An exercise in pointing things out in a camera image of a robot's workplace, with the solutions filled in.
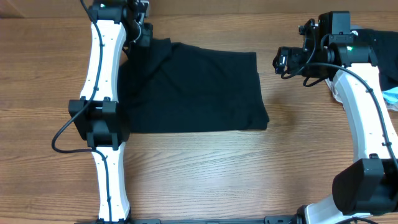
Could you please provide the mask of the black t-shirt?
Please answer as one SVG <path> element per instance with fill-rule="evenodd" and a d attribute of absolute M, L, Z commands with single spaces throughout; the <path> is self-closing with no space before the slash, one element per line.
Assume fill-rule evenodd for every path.
<path fill-rule="evenodd" d="M 265 130 L 269 122 L 254 52 L 154 40 L 120 66 L 118 97 L 132 133 Z"/>

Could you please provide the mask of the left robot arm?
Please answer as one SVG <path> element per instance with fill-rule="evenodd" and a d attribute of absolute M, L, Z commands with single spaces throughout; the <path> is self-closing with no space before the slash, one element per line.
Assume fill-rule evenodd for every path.
<path fill-rule="evenodd" d="M 132 223 L 124 178 L 130 130 L 118 97 L 119 62 L 132 46 L 149 46 L 152 25 L 144 21 L 149 8 L 148 1 L 94 1 L 86 8 L 90 61 L 80 97 L 69 102 L 68 111 L 96 165 L 97 223 Z"/>

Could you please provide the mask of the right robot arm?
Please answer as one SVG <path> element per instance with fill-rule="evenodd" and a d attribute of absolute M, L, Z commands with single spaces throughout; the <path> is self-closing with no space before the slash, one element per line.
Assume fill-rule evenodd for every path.
<path fill-rule="evenodd" d="M 280 47 L 273 60 L 283 79 L 304 77 L 311 87 L 326 79 L 341 97 L 354 145 L 354 162 L 340 172 L 332 193 L 292 216 L 266 223 L 357 223 L 397 211 L 397 133 L 379 84 L 373 47 L 358 42 L 347 11 L 331 11 L 298 29 L 301 48 Z"/>

